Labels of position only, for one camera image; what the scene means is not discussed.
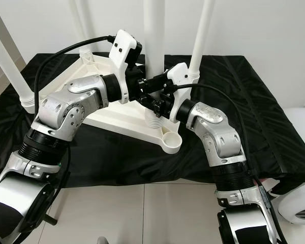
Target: tile floor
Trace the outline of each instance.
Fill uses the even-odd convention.
[[[63,189],[25,244],[222,244],[215,186],[188,180],[128,187]],[[289,244],[305,244],[305,226],[281,222]]]

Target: white pole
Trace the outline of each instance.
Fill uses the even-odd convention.
[[[0,40],[0,67],[19,95],[21,105],[28,113],[34,113],[34,93],[20,74]]]
[[[143,1],[146,79],[164,73],[165,54],[165,0]],[[163,125],[163,119],[145,110],[145,121],[152,128]]]
[[[81,5],[81,2],[76,3],[76,0],[70,0],[69,1],[69,7],[72,14],[72,22],[73,26],[78,38],[79,42],[86,40],[85,30],[84,30],[84,24],[81,21],[81,17],[78,11],[78,7]],[[87,64],[88,62],[94,61],[92,51],[88,45],[82,46],[79,48],[79,55],[82,58],[82,61],[84,64]]]
[[[212,12],[214,10],[215,0],[204,0],[197,36],[194,43],[193,53],[189,67],[189,77],[193,83],[197,83],[200,78],[200,64],[203,55],[203,49],[210,26]]]

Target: white wall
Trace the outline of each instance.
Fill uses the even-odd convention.
[[[78,41],[68,0],[0,0],[22,57]],[[122,28],[144,43],[142,0],[82,0],[87,37]],[[166,0],[166,54],[191,54],[203,0]],[[108,51],[109,44],[97,50]],[[204,54],[244,55],[282,107],[305,102],[305,0],[217,0]]]

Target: black cloth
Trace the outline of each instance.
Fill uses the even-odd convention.
[[[22,70],[31,88],[37,68],[48,56],[37,54]],[[65,54],[49,63],[41,76],[40,89],[78,57]],[[189,65],[190,58],[166,55],[165,68],[181,62]],[[144,63],[143,55],[138,62]],[[260,178],[280,179],[278,193],[305,182],[305,143],[243,56],[203,56],[199,83],[220,89],[238,105],[247,129],[251,160]],[[221,109],[241,135],[238,117],[226,99],[204,88],[192,89],[191,99]],[[32,121],[33,115],[23,110],[10,85],[0,96],[0,172],[10,153],[19,149]],[[82,124],[71,143],[67,187],[133,185],[178,178],[213,182],[200,139],[184,125],[180,125],[179,134],[183,139],[180,151],[168,155],[158,145]]]

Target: robotic arm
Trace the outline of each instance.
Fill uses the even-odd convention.
[[[51,182],[82,121],[109,102],[137,100],[172,122],[180,121],[203,143],[217,186],[219,230],[225,244],[277,243],[262,187],[255,186],[238,133],[220,110],[189,100],[186,64],[146,80],[135,61],[141,45],[120,30],[110,52],[113,74],[72,80],[39,106],[39,113],[19,151],[10,155],[0,175],[0,243],[14,243],[21,233],[39,226],[52,204]],[[159,98],[150,94],[164,90]]]

